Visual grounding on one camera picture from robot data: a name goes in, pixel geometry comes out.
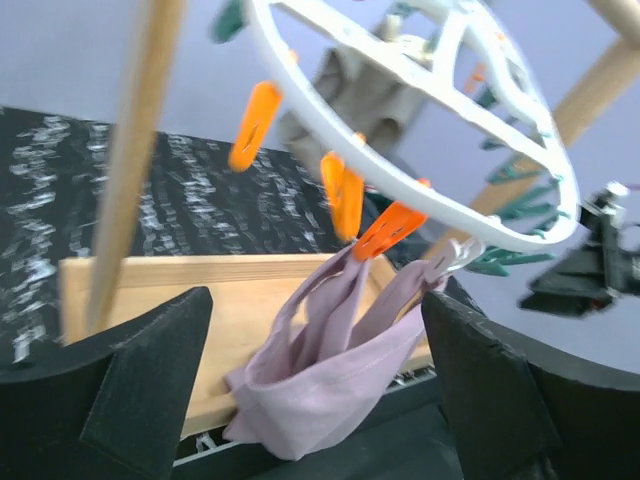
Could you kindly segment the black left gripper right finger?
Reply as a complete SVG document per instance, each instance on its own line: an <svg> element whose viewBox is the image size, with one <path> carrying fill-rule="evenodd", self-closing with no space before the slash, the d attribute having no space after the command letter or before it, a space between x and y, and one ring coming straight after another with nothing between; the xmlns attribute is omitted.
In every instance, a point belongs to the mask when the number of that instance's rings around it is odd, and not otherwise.
<svg viewBox="0 0 640 480"><path fill-rule="evenodd" d="M639 377L569 354L444 293L422 314L467 479L636 479Z"/></svg>

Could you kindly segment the teal clothespin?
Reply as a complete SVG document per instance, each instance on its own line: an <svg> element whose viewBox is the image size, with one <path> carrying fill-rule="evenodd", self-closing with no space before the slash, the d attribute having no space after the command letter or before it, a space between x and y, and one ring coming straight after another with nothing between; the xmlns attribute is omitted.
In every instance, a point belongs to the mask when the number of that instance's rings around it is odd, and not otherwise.
<svg viewBox="0 0 640 480"><path fill-rule="evenodd" d="M527 254L490 247L481 256L469 263L465 269L473 273L505 277L510 274L507 269L508 266L549 261L555 258L556 256L551 253Z"/></svg>

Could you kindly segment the white round clip hanger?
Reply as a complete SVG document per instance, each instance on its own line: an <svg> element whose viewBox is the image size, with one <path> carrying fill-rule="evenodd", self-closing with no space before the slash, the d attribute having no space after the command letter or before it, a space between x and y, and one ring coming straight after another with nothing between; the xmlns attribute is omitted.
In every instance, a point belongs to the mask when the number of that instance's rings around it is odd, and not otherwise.
<svg viewBox="0 0 640 480"><path fill-rule="evenodd" d="M290 57L269 1L244 1L250 29L276 85L291 105L285 141L303 158L322 149L384 194L491 245L532 252L575 230L579 194L555 122L517 46L480 1L399 1L370 31L322 1L281 8L336 42L322 77L311 82ZM456 114L549 175L559 216L522 234L432 189L387 157L425 101Z"/></svg>

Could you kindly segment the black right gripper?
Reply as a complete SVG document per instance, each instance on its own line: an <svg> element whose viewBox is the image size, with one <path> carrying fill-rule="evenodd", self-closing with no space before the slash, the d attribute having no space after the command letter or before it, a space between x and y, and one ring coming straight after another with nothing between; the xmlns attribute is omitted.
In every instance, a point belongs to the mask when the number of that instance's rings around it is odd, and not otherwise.
<svg viewBox="0 0 640 480"><path fill-rule="evenodd" d="M620 201L637 185L609 182L582 203L580 224L589 234L557 264L534 278L523 310L555 316L585 316L603 311L622 296L639 295L639 251L621 246L625 209Z"/></svg>

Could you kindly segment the pink sock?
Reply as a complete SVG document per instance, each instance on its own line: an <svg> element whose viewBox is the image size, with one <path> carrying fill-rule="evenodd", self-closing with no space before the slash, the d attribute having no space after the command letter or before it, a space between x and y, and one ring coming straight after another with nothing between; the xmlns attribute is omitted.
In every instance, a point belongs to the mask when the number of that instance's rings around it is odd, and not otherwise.
<svg viewBox="0 0 640 480"><path fill-rule="evenodd" d="M405 305L447 280L429 262L414 261L358 318L369 269L345 248L284 303L265 343L226 376L237 413L224 439L298 460L362 423L425 334L420 309Z"/></svg>

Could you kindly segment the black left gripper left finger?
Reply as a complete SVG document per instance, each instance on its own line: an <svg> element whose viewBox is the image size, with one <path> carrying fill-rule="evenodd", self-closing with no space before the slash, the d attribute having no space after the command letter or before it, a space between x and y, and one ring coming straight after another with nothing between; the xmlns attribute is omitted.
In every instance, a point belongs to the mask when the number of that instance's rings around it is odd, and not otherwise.
<svg viewBox="0 0 640 480"><path fill-rule="evenodd" d="M2 478L169 478L212 310L208 288L191 288L2 368Z"/></svg>

